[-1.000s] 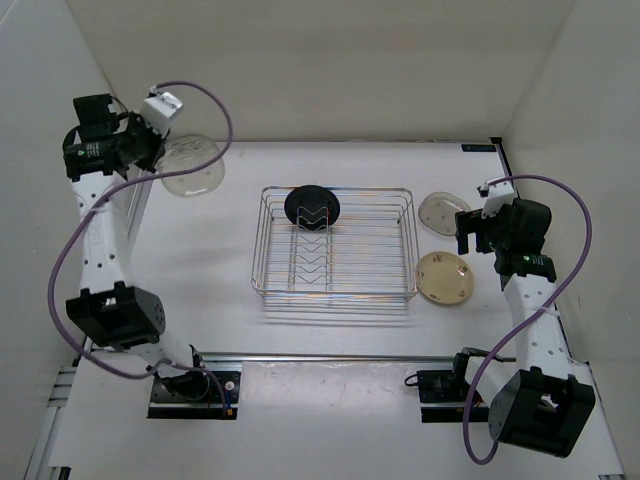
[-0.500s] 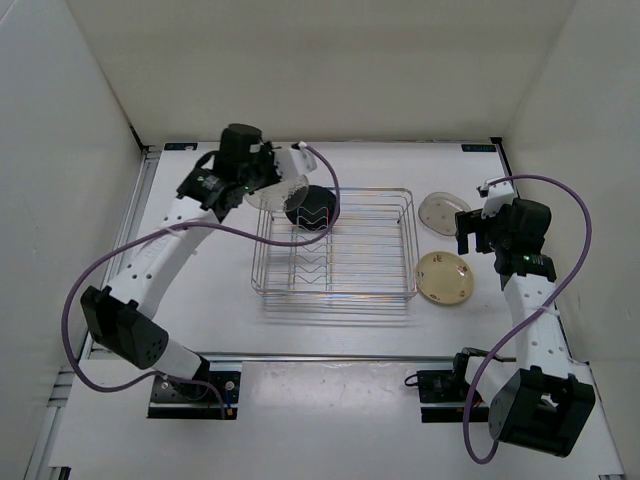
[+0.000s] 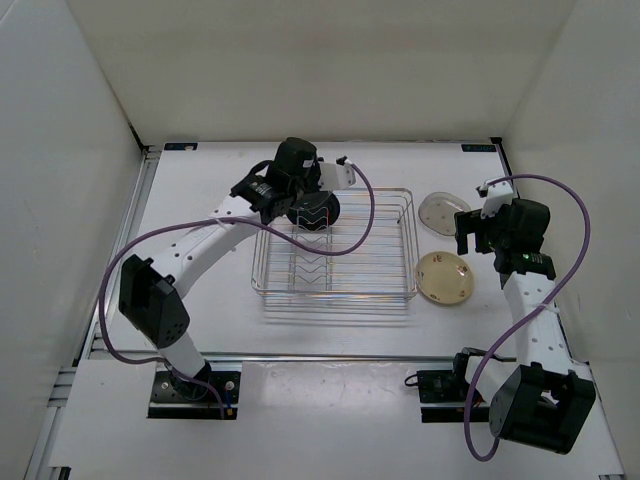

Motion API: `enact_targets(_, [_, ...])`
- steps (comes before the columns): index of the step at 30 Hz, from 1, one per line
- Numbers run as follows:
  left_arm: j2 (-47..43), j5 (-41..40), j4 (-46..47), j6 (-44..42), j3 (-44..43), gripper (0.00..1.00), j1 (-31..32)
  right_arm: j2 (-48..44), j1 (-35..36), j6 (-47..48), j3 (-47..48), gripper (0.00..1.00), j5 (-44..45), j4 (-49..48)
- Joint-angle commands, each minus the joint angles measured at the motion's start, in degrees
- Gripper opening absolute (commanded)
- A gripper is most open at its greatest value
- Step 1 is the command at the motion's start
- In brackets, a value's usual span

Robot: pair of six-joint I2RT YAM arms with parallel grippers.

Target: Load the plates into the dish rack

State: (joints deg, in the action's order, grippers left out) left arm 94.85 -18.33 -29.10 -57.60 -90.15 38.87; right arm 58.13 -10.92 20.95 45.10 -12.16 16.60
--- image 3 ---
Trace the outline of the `clear glass plate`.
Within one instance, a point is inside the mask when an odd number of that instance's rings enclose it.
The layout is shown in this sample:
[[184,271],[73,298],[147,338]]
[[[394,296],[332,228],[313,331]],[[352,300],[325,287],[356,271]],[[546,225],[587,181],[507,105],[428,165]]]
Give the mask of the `clear glass plate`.
[[455,235],[454,216],[467,212],[470,206],[461,198],[448,192],[433,192],[427,195],[418,208],[423,225],[443,236]]

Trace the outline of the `black round plate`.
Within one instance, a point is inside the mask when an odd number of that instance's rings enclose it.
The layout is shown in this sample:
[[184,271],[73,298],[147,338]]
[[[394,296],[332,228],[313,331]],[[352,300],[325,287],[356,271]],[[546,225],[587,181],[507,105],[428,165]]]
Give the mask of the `black round plate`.
[[305,194],[287,211],[290,223],[306,231],[321,231],[331,227],[339,218],[340,203],[331,192]]

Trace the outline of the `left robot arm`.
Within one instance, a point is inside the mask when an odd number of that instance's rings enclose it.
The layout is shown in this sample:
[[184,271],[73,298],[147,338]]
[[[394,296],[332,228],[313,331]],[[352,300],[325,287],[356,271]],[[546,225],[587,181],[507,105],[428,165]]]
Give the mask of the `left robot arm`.
[[127,258],[121,267],[119,311],[176,372],[174,387],[186,399],[207,395],[211,368],[187,333],[183,298],[195,282],[236,245],[319,191],[317,148],[289,137],[275,157],[255,165],[217,207],[213,223],[190,229],[165,251]]

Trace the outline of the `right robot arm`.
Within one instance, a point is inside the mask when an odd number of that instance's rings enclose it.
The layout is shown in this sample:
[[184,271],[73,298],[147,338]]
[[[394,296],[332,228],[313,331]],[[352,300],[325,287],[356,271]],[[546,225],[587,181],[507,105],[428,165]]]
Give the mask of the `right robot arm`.
[[484,208],[454,216],[457,250],[474,235],[479,253],[495,256],[513,320],[516,361],[495,350],[465,348],[454,358],[449,387],[460,399],[489,406],[497,440],[567,454],[595,403],[596,390],[567,349],[550,294],[556,286],[551,258],[542,254],[550,223],[547,206],[524,199],[489,200]]

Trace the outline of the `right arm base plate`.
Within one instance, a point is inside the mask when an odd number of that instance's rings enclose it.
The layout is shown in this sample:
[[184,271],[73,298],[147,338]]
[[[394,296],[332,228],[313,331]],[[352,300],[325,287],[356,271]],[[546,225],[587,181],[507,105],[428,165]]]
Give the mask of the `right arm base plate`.
[[404,379],[418,391],[423,424],[462,423],[468,384],[448,370],[418,370]]

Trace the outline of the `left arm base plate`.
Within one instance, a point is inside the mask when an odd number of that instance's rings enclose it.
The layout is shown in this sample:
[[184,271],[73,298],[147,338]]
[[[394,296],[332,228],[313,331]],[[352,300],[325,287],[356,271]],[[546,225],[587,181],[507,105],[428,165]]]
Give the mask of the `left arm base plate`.
[[236,420],[241,386],[241,370],[221,370],[214,366],[208,383],[216,389],[193,385],[158,367],[149,395],[147,417],[170,420]]

